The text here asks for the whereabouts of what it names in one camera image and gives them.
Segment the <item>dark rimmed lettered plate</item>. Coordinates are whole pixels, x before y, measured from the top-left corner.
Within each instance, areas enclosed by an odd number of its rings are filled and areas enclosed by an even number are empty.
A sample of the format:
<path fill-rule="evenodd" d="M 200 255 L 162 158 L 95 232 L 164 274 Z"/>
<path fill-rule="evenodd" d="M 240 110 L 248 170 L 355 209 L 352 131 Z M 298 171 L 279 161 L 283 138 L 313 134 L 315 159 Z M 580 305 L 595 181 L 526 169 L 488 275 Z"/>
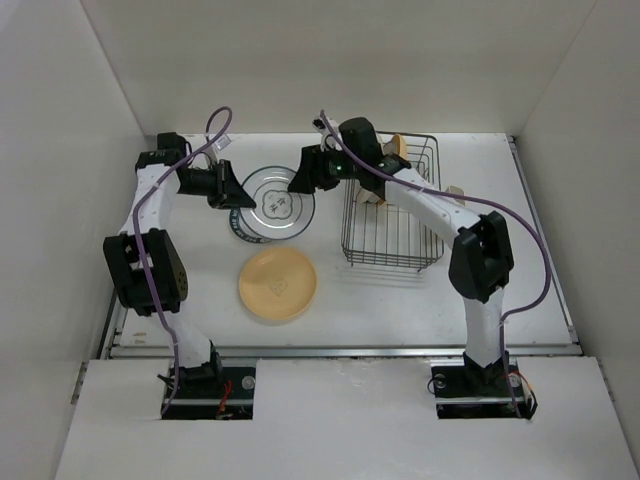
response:
<path fill-rule="evenodd" d="M 232 233 L 239 238 L 240 240 L 247 242 L 247 243 L 252 243 L 252 244 L 260 244 L 262 242 L 262 239 L 252 235 L 250 233 L 247 233 L 246 231 L 243 230 L 242 225 L 241 225 L 241 218 L 240 218 L 240 210 L 239 209 L 232 209 L 229 213 L 229 225 L 231 228 Z"/>

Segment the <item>white green rimmed plate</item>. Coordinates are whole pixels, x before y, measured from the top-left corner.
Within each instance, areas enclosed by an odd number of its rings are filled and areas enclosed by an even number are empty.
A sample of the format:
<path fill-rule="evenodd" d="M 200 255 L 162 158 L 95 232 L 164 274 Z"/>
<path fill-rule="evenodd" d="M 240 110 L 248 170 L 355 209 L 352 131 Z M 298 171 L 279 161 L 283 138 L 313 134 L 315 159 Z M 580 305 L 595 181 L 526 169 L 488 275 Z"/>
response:
<path fill-rule="evenodd" d="M 316 210 L 313 194 L 290 192 L 295 172 L 283 166 L 262 167 L 243 182 L 256 204 L 239 211 L 240 226 L 261 240 L 289 240 L 311 224 Z"/>

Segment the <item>beige plate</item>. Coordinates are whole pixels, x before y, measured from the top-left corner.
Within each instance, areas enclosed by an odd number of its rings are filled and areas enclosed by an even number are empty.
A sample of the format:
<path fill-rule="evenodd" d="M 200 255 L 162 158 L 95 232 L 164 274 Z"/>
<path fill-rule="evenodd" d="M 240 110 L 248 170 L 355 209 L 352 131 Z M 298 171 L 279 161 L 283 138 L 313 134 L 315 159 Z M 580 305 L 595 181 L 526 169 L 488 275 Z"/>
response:
<path fill-rule="evenodd" d="M 365 184 L 359 181 L 359 189 L 356 195 L 356 202 L 362 204 L 384 205 L 386 200 L 385 182 L 376 181 L 372 184 Z"/>

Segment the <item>yellow plate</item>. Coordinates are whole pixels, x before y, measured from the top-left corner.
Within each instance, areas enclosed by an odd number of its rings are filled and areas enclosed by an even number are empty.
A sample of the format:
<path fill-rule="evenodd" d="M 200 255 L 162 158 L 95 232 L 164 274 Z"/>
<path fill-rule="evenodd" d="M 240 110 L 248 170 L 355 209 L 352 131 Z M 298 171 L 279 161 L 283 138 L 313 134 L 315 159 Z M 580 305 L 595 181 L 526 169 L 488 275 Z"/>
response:
<path fill-rule="evenodd" d="M 298 249 L 273 247 L 254 255 L 238 280 L 245 307 L 261 319 L 290 321 L 312 304 L 318 286 L 315 267 Z"/>

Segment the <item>tan plate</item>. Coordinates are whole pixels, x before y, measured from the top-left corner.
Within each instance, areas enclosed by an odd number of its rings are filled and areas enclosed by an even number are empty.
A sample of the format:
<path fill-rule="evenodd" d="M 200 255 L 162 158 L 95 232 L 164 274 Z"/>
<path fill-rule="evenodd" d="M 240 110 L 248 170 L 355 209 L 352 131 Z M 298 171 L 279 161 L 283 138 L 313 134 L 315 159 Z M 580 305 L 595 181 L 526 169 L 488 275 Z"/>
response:
<path fill-rule="evenodd" d="M 408 147 L 405 138 L 401 134 L 394 134 L 391 139 L 383 145 L 383 153 L 385 155 L 398 155 L 407 160 Z"/>

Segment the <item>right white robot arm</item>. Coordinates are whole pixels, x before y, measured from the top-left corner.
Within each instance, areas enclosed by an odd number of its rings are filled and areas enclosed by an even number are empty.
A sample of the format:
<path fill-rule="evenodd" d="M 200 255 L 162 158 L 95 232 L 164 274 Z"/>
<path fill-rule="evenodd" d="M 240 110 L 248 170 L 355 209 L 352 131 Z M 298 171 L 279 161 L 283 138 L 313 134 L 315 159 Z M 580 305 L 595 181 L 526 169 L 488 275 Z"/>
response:
<path fill-rule="evenodd" d="M 495 211 L 478 214 L 437 189 L 408 161 L 400 141 L 383 146 L 364 117 L 338 124 L 320 115 L 312 125 L 321 141 L 303 148 L 289 191 L 313 194 L 354 180 L 432 230 L 450 250 L 448 278 L 465 308 L 467 341 L 457 372 L 462 393 L 504 395 L 509 360 L 501 317 L 514 266 L 504 217 Z"/>

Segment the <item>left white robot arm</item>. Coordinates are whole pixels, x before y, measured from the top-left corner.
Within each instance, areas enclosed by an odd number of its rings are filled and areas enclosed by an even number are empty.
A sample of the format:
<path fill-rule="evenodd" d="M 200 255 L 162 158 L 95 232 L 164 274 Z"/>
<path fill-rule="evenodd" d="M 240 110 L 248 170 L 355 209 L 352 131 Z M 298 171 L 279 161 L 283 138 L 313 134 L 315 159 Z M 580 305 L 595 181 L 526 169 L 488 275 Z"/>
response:
<path fill-rule="evenodd" d="M 175 132 L 161 133 L 152 151 L 139 155 L 137 187 L 125 224 L 103 242 L 103 253 L 120 303 L 158 322 L 168 337 L 173 371 L 168 387 L 201 396 L 217 394 L 224 373 L 213 342 L 179 317 L 188 296 L 185 266 L 168 232 L 178 195 L 198 196 L 215 210 L 253 208 L 255 201 L 237 180 L 227 160 L 214 158 L 210 146 L 191 150 Z"/>

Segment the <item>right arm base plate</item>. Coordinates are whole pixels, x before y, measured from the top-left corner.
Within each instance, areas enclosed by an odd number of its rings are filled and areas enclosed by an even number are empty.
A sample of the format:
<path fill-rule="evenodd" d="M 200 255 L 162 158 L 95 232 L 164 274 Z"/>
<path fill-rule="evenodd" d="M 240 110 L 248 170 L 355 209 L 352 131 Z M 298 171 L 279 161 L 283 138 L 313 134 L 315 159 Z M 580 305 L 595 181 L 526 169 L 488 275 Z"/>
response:
<path fill-rule="evenodd" d="M 512 360 L 508 372 L 501 360 L 486 369 L 466 358 L 462 363 L 433 363 L 427 389 L 434 395 L 440 420 L 531 420 L 538 409 L 535 393 Z"/>

